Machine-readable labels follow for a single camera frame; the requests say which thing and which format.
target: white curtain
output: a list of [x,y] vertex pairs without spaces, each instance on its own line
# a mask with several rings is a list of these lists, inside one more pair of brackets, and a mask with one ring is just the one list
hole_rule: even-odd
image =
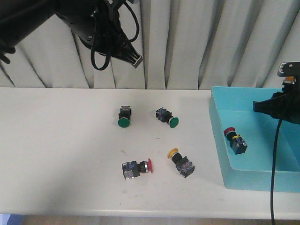
[[[131,7],[141,27],[133,43],[144,58],[137,69],[112,59],[95,70],[89,49],[53,16],[7,55],[11,64],[0,63],[0,86],[281,87],[279,64],[300,60],[300,0],[140,0]],[[125,7],[120,20],[132,38],[135,23]]]

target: green button cap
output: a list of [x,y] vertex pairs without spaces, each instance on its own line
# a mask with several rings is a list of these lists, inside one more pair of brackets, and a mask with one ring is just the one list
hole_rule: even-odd
[[171,119],[171,121],[170,121],[170,127],[171,127],[171,128],[174,128],[174,127],[176,127],[176,126],[178,125],[178,123],[179,123],[179,119],[178,119],[177,117],[174,117],[174,118]]
[[130,121],[129,121],[129,119],[123,117],[123,118],[119,119],[118,125],[122,128],[126,128],[130,125]]

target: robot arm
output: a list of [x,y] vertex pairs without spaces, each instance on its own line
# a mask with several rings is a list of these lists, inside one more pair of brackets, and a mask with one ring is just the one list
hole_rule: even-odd
[[280,65],[278,76],[286,77],[282,91],[262,102],[253,102],[253,111],[300,124],[300,62],[284,62]]
[[[141,63],[139,55],[121,28],[118,9],[125,5],[138,22],[126,0],[2,0],[0,3],[0,60],[9,63],[6,53],[14,53],[14,47],[32,31],[56,14],[91,49],[95,69],[107,67],[110,57],[132,64]],[[106,57],[98,68],[94,54]]]

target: light blue bin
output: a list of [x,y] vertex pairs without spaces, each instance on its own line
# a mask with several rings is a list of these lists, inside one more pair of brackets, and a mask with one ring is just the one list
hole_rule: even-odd
[[[272,153],[278,120],[253,112],[253,101],[270,99],[280,89],[213,87],[210,119],[224,185],[229,189],[270,190]],[[228,127],[246,141],[235,155],[223,134]],[[275,191],[300,192],[300,125],[283,121],[278,138]]]

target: black wire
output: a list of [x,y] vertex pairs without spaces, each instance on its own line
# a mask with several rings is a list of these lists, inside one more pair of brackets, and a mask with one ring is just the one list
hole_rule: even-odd
[[95,44],[96,42],[98,43],[98,39],[99,39],[99,35],[100,35],[100,14],[96,13],[94,15],[94,19],[95,19],[95,34],[94,34],[94,40],[93,40],[93,44],[91,47],[91,51],[90,51],[90,58],[91,58],[91,62],[93,67],[96,70],[105,70],[111,60],[111,55],[112,55],[112,43],[111,43],[111,36],[108,33],[105,34],[105,41],[106,41],[106,52],[105,52],[105,62],[103,64],[102,67],[97,67],[96,62],[95,62],[95,52],[96,52],[96,48],[97,45]]
[[124,5],[128,8],[128,10],[130,11],[130,13],[131,13],[133,19],[135,20],[135,26],[136,26],[135,36],[133,37],[133,39],[130,39],[130,40],[129,40],[130,42],[134,42],[134,41],[137,39],[137,37],[139,36],[139,32],[140,32],[139,22],[138,22],[138,20],[137,20],[137,18],[136,18],[136,15],[135,15],[134,11],[133,11],[132,8],[128,5],[128,3],[127,3],[127,2],[124,2]]
[[280,126],[282,123],[282,119],[279,120],[274,140],[274,148],[273,148],[273,162],[272,162],[272,176],[271,176],[271,189],[270,189],[270,210],[271,210],[271,222],[272,225],[275,225],[274,218],[274,181],[275,181],[275,167],[276,167],[276,152],[277,152],[277,142]]

